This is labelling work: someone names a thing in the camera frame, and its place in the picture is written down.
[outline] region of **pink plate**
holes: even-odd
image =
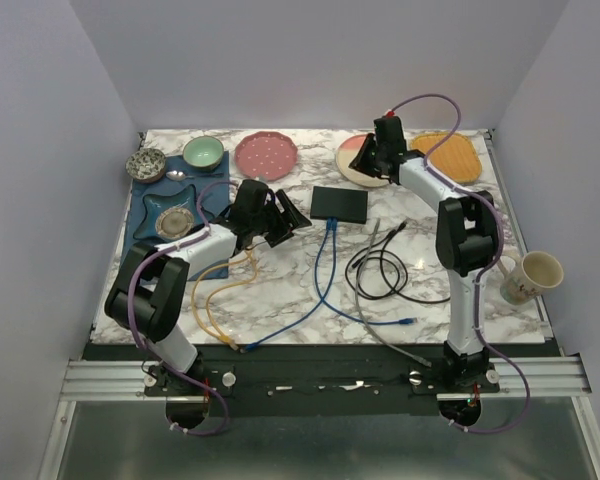
[[[245,176],[271,182],[291,171],[298,161],[298,147],[281,133],[256,132],[238,144],[235,161]]]

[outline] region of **mug handle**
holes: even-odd
[[[516,264],[520,263],[520,254],[518,254],[518,252],[516,252],[515,250],[508,250],[502,252],[502,256],[509,257],[514,262],[516,262]],[[511,273],[511,271],[507,270],[507,267],[504,266],[504,263],[502,263],[502,259],[498,260],[498,268],[502,272],[502,275],[504,275],[505,277],[509,275],[509,273]]]

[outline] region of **spoon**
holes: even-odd
[[[187,178],[199,178],[199,177],[222,177],[223,173],[202,173],[200,175],[187,175],[184,172],[179,172],[178,170],[171,170],[167,172],[167,178],[169,180],[173,180],[174,182],[181,182],[182,180],[186,180]]]

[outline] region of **mug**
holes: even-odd
[[[562,265],[547,252],[529,252],[522,258],[515,252],[505,252],[502,256],[516,262],[509,271],[502,260],[498,261],[498,268],[504,275],[500,295],[512,305],[522,305],[562,283]]]

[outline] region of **white marble surface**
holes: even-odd
[[[158,148],[166,155],[178,155],[191,138],[212,135],[219,138],[231,152],[231,176],[243,178],[233,163],[233,150],[246,135],[256,130],[151,130],[147,133],[145,146]],[[335,165],[337,147],[351,135],[362,133],[353,130],[280,130],[298,146],[299,161],[287,177],[271,184],[272,188],[283,188],[296,206],[308,217],[311,188],[324,185],[343,188],[359,188],[347,181]],[[407,140],[415,133],[406,132]],[[462,132],[467,135],[480,157],[483,172],[475,189],[487,189],[496,199],[501,213],[503,203],[491,160],[482,134],[477,131]],[[367,225],[340,224],[337,235],[338,270],[329,302],[348,314],[354,313],[353,292],[344,281],[344,267],[353,253],[366,246],[374,219],[381,218],[380,234],[406,220],[407,227],[391,243],[390,249],[398,254],[407,265],[410,274],[405,293],[424,299],[448,295],[446,273],[435,253],[436,216],[434,212],[413,193],[399,186],[388,186],[369,190],[369,221]],[[508,248],[513,248],[514,237],[509,219],[504,215],[505,235]],[[317,302],[313,285],[313,262],[325,231],[324,221],[314,221],[313,226],[299,230],[295,238],[275,249],[266,245],[256,249],[260,275],[250,285],[237,287],[217,295],[213,299],[212,311],[225,331],[239,343],[250,343],[288,325]],[[106,279],[104,292],[111,287],[120,262],[122,234],[117,254]],[[326,287],[331,270],[331,248],[325,249],[319,279],[322,289]],[[248,278],[249,267],[240,265],[230,271],[225,280],[203,282],[196,295],[196,306],[206,319],[204,302],[206,294],[220,285]],[[501,274],[491,271],[488,278],[485,302],[485,333],[491,342],[539,343],[544,341],[540,314],[535,303],[512,307],[498,293]],[[365,273],[365,286],[378,293],[384,290],[378,264],[370,264]],[[193,343],[215,343],[216,340],[201,331],[196,324],[190,305],[192,285],[185,294],[179,325]],[[389,321],[414,317],[412,325],[378,327],[387,340],[396,343],[441,343],[449,327],[449,304],[424,306],[392,297],[382,301],[362,300],[362,306],[370,319]],[[99,307],[92,333],[95,343],[131,343],[128,331],[120,328]],[[341,344],[373,343],[363,325],[338,316],[324,305],[308,320],[296,328],[270,340],[269,343],[284,344]]]

